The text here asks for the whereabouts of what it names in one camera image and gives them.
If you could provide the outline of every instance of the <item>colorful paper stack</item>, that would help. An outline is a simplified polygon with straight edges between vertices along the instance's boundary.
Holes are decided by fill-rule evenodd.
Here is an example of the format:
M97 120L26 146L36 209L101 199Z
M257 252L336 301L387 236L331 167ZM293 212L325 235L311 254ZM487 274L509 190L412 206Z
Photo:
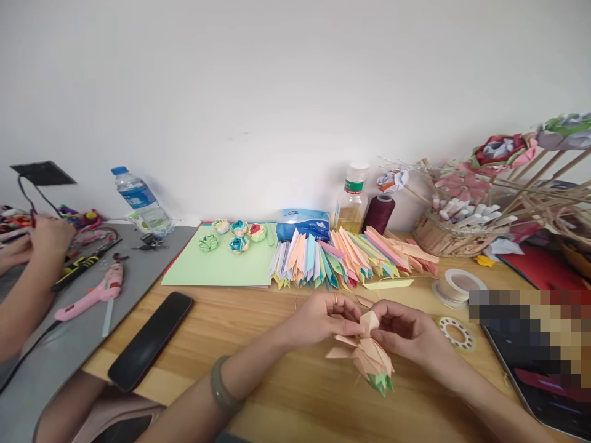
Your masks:
M376 283L366 281L374 276L408 277L412 270L436 274L438 262L438 257L427 254L414 241L403 242L388 231L382 236L371 227L365 235L343 228L331 231L329 242L316 240L313 235L306 238L296 230L291 242L277 245L268 276L279 289L295 284L351 291L359 283L372 289Z

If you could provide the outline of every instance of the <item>wall socket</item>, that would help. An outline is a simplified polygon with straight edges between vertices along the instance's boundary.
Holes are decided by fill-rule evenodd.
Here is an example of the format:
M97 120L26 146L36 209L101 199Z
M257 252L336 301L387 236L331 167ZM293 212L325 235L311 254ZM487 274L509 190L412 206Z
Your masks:
M37 186L73 185L76 183L52 161L12 165L11 168Z

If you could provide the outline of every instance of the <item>bottle cap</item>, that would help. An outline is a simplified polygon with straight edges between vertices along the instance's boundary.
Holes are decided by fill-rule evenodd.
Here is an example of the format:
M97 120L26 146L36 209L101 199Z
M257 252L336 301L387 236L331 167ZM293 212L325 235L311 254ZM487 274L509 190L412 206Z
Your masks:
M365 182L368 177L369 164L365 162L351 162L347 171L347 180L351 182Z
M125 166L117 166L116 168L111 168L111 172L113 175L124 174L129 172Z

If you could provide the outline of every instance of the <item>woven basket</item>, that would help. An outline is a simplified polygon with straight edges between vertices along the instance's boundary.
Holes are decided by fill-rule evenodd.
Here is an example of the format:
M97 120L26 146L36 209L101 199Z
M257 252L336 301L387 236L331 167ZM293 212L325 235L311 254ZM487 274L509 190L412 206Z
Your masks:
M412 235L422 250L437 257L476 257L495 238L507 235L507 228L456 228L452 223L438 220L433 214L423 214Z

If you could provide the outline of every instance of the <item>bottle label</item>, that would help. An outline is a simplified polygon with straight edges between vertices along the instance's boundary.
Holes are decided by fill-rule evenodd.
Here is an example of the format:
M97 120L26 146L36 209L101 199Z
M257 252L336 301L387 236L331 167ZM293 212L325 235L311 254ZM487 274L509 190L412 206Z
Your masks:
M123 191L121 195L134 209L143 208L144 206L151 205L156 201L156 197L154 197L154 194L152 194L150 188L145 185L141 188Z
M345 180L345 191L349 194L361 194L363 182L350 182Z

